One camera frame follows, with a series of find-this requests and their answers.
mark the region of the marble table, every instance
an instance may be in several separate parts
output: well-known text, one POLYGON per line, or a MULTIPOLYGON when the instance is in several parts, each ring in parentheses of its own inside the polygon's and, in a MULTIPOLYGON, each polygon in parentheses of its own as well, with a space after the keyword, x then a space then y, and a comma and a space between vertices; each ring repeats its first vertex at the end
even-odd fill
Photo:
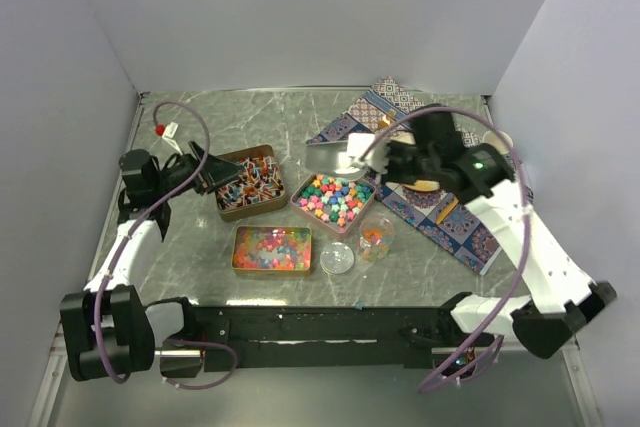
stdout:
MULTIPOLYGON (((157 155, 160 162, 173 151, 153 129, 151 111, 163 100, 181 100, 196 108, 212 135, 211 153, 222 154, 261 144, 273 146, 289 195, 309 175, 303 165, 305 141, 320 132, 345 111, 363 90, 156 92, 146 94, 134 148, 157 155)), ((480 96, 415 94, 426 103, 442 102, 487 115, 480 96)), ((199 124, 178 107, 165 107, 162 122, 179 124, 177 140, 202 143, 199 124)), ((478 133, 484 128, 470 119, 460 124, 478 133)), ((186 296, 199 305, 291 305, 350 306, 437 306, 462 291, 492 296, 509 288, 514 267, 504 253, 481 277, 376 202, 373 212, 385 214, 394 223, 396 239, 384 260, 369 263, 356 256, 346 274, 332 276, 319 265, 319 254, 333 242, 318 229, 313 230, 312 273, 306 278, 246 278, 231 270, 237 225, 309 226, 290 206, 238 222, 223 222, 213 196, 193 192, 171 200, 172 218, 167 238, 140 286, 143 302, 186 296)), ((115 235, 116 212, 111 212, 109 229, 101 247, 98 265, 103 262, 115 235)), ((358 234, 346 243, 356 251, 358 234)), ((519 293, 525 293, 521 285, 519 293)))

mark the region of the brown box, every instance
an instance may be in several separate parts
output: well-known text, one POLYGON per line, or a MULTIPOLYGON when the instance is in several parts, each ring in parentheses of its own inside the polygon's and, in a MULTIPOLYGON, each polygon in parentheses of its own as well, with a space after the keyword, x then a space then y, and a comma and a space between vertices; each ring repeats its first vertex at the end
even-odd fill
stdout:
POLYGON ((311 273, 311 229, 239 225, 231 254, 231 268, 238 275, 306 277, 311 273), (260 245, 265 239, 268 245, 260 245), (295 246, 293 250, 284 252, 278 248, 289 249, 292 245, 295 246), (265 259, 271 258, 280 260, 274 265, 263 264, 265 259))
MULTIPOLYGON (((307 222, 313 222, 319 229, 324 230, 332 238, 336 239, 339 242, 343 242, 344 239, 346 239, 347 236, 352 232, 353 228, 362 220, 366 211, 373 204, 375 200, 376 188, 375 186, 373 186, 372 184, 370 184, 365 180, 360 179, 356 181, 356 184, 358 185, 366 185, 367 187, 369 187, 371 189, 372 195, 371 197, 369 197, 369 200, 367 200, 365 204, 362 206, 362 210, 358 215, 356 215, 356 218, 353 220, 353 222, 349 222, 344 227, 339 227, 337 224, 334 224, 333 222, 324 223, 322 220, 318 219, 311 212, 301 209, 300 206, 298 205, 298 200, 300 199, 300 195, 302 194, 304 189, 306 189, 309 186, 309 184, 311 184, 314 181, 315 178, 316 178, 316 174, 311 174, 309 178, 296 191, 296 193, 291 196, 291 204, 293 205, 293 210, 298 215, 301 215, 304 219, 306 219, 307 222)), ((325 206, 325 212, 326 213, 330 212, 328 206, 325 206)))
MULTIPOLYGON (((249 147, 248 149, 236 150, 235 152, 229 152, 227 154, 219 155, 221 159, 228 160, 231 162, 239 162, 242 159, 246 159, 247 157, 266 157, 271 156, 274 159, 276 155, 273 151, 273 147, 270 145, 259 145, 257 147, 249 147)), ((218 214, 220 218, 225 222, 233 222, 239 219, 245 219, 247 217, 251 217, 253 215, 265 214, 267 212, 272 212, 274 210, 282 209, 287 205, 287 195, 284 190, 280 193, 279 197, 271 200, 265 200, 263 202, 259 202, 252 205, 245 205, 242 207, 235 207, 230 209, 222 209, 220 208, 219 203, 216 200, 216 206, 218 208, 218 214)))

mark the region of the gray wall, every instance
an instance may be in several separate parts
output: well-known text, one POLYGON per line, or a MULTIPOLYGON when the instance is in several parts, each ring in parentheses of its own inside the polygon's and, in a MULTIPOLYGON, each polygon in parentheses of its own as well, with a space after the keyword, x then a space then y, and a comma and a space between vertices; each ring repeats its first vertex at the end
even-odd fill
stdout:
POLYGON ((0 418, 25 425, 82 287, 135 93, 85 0, 0 0, 0 418))
POLYGON ((544 0, 89 0, 134 85, 492 93, 544 0))
POLYGON ((640 0, 547 0, 495 93, 536 208, 619 300, 579 336, 607 425, 640 425, 640 0))

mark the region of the patterned placemat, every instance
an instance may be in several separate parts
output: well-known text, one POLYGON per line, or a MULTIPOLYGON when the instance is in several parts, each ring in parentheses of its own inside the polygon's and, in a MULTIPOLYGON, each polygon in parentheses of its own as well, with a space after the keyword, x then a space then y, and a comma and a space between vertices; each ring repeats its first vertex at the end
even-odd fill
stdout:
MULTIPOLYGON (((354 132, 374 132, 385 115, 387 118, 400 119, 423 106, 423 102, 415 99, 392 78, 381 79, 309 143, 335 142, 346 140, 354 132)), ((457 128, 466 146, 480 143, 476 134, 459 126, 457 128)), ((474 272, 484 275, 500 252, 500 245, 462 205, 457 205, 440 225, 436 224, 438 214, 453 198, 453 194, 442 190, 421 193, 392 183, 379 186, 376 193, 377 200, 407 223, 474 272)))

